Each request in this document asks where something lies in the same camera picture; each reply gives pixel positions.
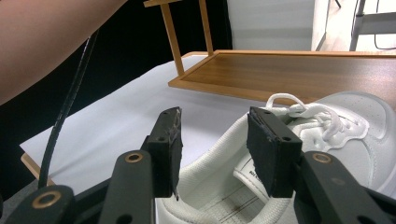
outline wooden frame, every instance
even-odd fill
[[[161,12],[163,14],[163,22],[165,23],[166,33],[168,34],[169,44],[171,46],[172,55],[175,60],[177,74],[181,77],[185,75],[184,67],[183,67],[183,62],[181,61],[180,49],[177,43],[175,26],[172,21],[172,14],[169,8],[170,3],[174,3],[178,1],[181,0],[149,0],[144,2],[144,5],[145,7],[154,7],[154,6],[161,7]],[[209,18],[207,17],[206,0],[198,0],[198,1],[201,11],[202,25],[204,26],[207,54],[209,56],[212,56],[213,45],[212,45],[212,37],[210,34]]]

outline black cable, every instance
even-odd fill
[[[49,141],[47,143],[46,150],[44,152],[43,161],[41,162],[40,177],[38,178],[38,188],[43,188],[47,186],[48,175],[50,170],[50,161],[52,158],[53,150],[55,149],[56,141],[58,140],[59,133],[61,132],[64,121],[69,114],[70,108],[76,99],[76,95],[81,85],[81,81],[84,77],[85,70],[87,69],[88,62],[90,60],[94,44],[96,42],[96,37],[99,34],[99,30],[95,31],[88,39],[85,44],[84,51],[82,52],[81,59],[78,64],[77,72],[73,78],[72,85],[69,92],[66,95],[62,109],[59,112],[58,118],[52,128],[49,136]]]
[[[376,13],[378,13],[378,6],[379,6],[379,0],[376,1]],[[374,45],[377,49],[383,49],[383,48],[379,48],[378,45],[376,44],[376,35],[374,35]]]

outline wooden leg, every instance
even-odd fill
[[[169,43],[171,45],[172,54],[175,60],[177,74],[181,77],[184,75],[183,62],[181,61],[180,49],[178,48],[175,26],[172,21],[171,10],[169,4],[161,5],[163,13],[163,21],[165,22],[166,33],[168,33]]]
[[[209,18],[207,17],[206,0],[199,0],[199,7],[201,9],[202,25],[204,26],[205,42],[207,54],[213,55],[212,36],[210,35]]]

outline brass screw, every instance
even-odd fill
[[[141,160],[143,160],[143,155],[137,152],[130,153],[125,157],[126,162],[138,162]]]
[[[321,154],[321,153],[314,153],[312,156],[315,161],[319,161],[322,163],[330,163],[332,162],[332,158],[330,158],[328,155]]]
[[[35,209],[41,209],[41,208],[50,207],[53,204],[55,204],[56,202],[58,202],[61,199],[61,196],[62,196],[61,192],[59,192],[57,190],[45,192],[45,193],[43,193],[40,196],[35,198],[35,200],[32,203],[32,206]],[[42,202],[42,200],[45,197],[51,197],[51,198],[50,198],[49,201]]]

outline white wall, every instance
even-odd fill
[[[323,18],[327,18],[328,3],[329,0],[228,0],[233,48],[315,50],[318,37],[322,38],[325,32]],[[321,21],[314,31],[315,11],[320,11],[317,18]]]

